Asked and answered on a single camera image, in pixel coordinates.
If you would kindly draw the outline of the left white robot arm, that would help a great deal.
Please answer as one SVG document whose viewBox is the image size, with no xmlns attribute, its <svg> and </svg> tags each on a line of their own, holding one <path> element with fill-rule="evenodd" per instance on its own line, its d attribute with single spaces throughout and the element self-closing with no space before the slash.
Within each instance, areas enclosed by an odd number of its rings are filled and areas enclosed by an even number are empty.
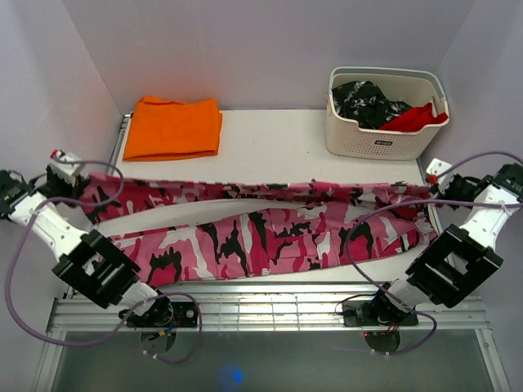
<svg viewBox="0 0 523 392">
<path fill-rule="evenodd" d="M 1 218 L 38 236 L 56 258 L 53 274 L 102 309 L 119 305 L 121 319 L 136 327 L 161 327 L 173 318 L 171 301 L 140 281 L 139 266 L 96 229 L 71 225 L 59 203 L 100 209 L 114 202 L 104 197 L 84 202 L 86 162 L 56 160 L 47 165 L 46 181 L 36 185 L 13 171 L 1 172 Z"/>
</svg>

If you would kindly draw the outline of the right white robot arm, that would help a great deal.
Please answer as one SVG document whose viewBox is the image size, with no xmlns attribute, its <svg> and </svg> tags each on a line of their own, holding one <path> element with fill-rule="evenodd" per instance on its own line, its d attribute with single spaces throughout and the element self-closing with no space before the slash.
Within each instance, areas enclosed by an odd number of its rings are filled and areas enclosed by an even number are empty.
<svg viewBox="0 0 523 392">
<path fill-rule="evenodd" d="M 505 164 L 481 180 L 447 174 L 436 183 L 436 197 L 443 200 L 481 203 L 465 223 L 449 225 L 397 279 L 369 303 L 371 319 L 379 324 L 401 323 L 408 309 L 424 302 L 455 307 L 502 265 L 495 252 L 501 229 L 519 209 L 508 204 L 522 202 L 522 165 Z M 496 208 L 484 207 L 492 203 Z"/>
</svg>

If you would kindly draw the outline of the pink camouflage trousers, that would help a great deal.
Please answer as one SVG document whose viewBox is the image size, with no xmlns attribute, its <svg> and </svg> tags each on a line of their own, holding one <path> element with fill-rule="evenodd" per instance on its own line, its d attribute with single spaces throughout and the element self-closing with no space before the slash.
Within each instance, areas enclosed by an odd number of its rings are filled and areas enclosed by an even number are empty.
<svg viewBox="0 0 523 392">
<path fill-rule="evenodd" d="M 100 224 L 138 212 L 213 200 L 270 200 L 270 208 L 200 225 L 116 234 L 112 243 L 140 268 L 151 287 L 197 280 L 230 280 L 323 270 L 388 258 L 435 237 L 422 200 L 427 187 L 406 183 L 247 185 L 145 181 L 92 173 L 84 202 L 104 197 L 107 207 L 84 207 Z"/>
</svg>

